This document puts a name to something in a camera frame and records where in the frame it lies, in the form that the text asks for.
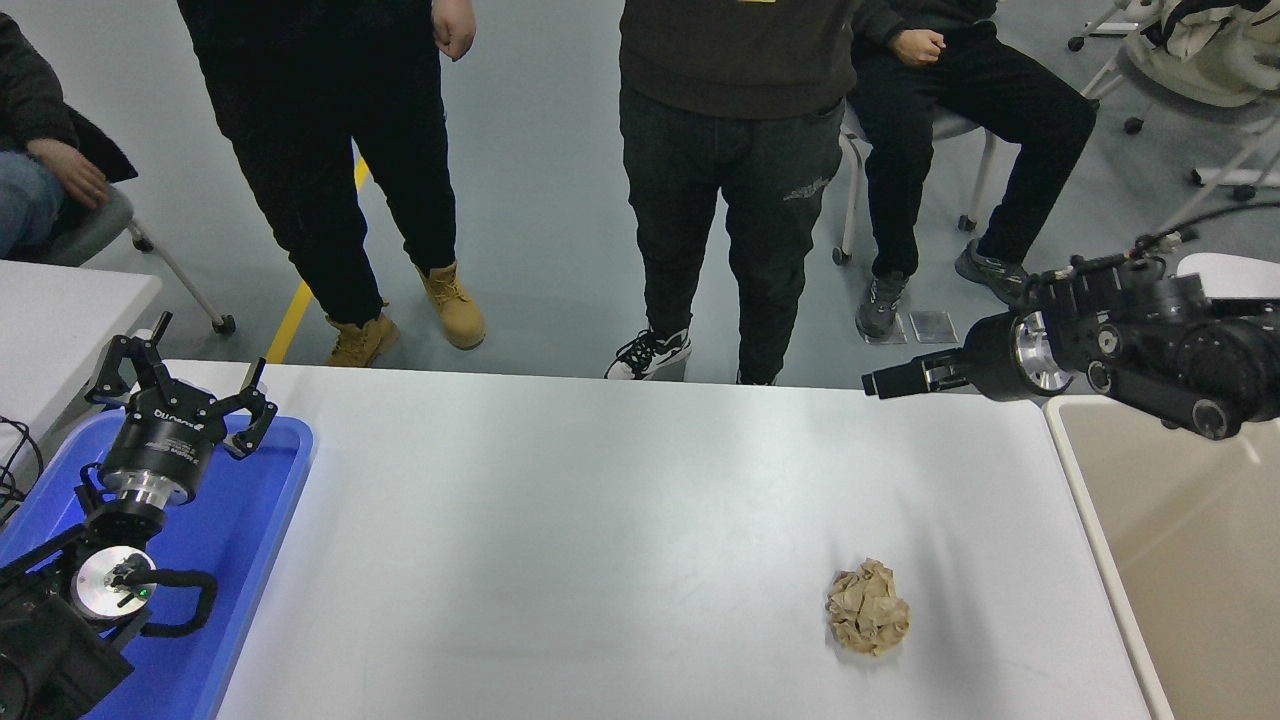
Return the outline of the person's hand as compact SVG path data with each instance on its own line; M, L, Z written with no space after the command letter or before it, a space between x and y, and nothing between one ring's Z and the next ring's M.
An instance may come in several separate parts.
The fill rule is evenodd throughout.
M82 206L96 209L108 201L105 174L78 149L58 138L32 138L26 143L26 150Z

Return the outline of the person's left hand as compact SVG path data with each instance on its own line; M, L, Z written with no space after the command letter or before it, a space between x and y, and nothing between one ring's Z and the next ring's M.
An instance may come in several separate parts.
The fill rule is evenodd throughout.
M431 36L436 50L451 61L461 60L474 46L477 18L470 0L431 1Z

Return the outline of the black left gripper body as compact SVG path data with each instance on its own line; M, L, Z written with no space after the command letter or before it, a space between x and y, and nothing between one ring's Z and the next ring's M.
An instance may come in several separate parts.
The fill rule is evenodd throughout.
M157 389L142 389L125 405L120 432L101 461L100 483L119 493L125 480L148 473L196 495L225 423L207 413L214 396L182 391L170 404Z

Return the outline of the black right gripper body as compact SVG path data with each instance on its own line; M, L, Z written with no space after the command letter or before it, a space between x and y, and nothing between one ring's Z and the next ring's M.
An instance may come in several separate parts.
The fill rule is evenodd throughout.
M966 380L983 396L1000 402L1030 397L1015 352L1018 313L1002 313L974 323L963 346Z

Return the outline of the person's right hand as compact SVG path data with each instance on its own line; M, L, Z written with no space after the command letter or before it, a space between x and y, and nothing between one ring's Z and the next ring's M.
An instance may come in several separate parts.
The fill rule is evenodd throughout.
M929 67L941 59L946 41L933 29L904 29L887 42L887 47L906 67Z

